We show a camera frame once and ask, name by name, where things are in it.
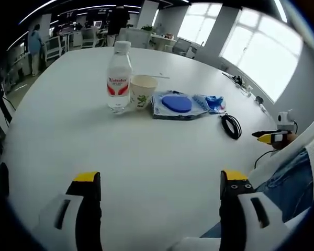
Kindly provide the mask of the person's right hand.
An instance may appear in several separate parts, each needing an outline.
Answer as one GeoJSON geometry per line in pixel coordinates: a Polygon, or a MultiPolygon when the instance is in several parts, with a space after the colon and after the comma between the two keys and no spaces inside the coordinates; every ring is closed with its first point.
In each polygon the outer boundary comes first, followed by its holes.
{"type": "Polygon", "coordinates": [[[298,138],[297,134],[294,134],[294,133],[287,134],[286,137],[282,141],[274,142],[272,144],[272,147],[273,149],[280,151],[286,146],[288,146],[289,144],[291,144],[291,142],[293,142],[297,138],[298,138]]]}

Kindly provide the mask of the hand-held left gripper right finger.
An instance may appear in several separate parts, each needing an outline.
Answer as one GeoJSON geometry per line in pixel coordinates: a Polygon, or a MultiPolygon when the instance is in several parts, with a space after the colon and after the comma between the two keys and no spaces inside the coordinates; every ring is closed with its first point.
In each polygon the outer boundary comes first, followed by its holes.
{"type": "Polygon", "coordinates": [[[289,234],[282,211],[239,171],[221,171],[219,215],[220,250],[276,250],[289,234]]]}

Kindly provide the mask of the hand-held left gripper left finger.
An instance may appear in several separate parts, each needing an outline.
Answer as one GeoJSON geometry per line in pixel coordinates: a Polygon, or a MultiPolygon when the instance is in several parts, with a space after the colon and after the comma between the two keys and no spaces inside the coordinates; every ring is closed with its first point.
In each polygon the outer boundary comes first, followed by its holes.
{"type": "Polygon", "coordinates": [[[45,250],[102,250],[100,172],[78,174],[40,211],[33,236],[45,250]]]}

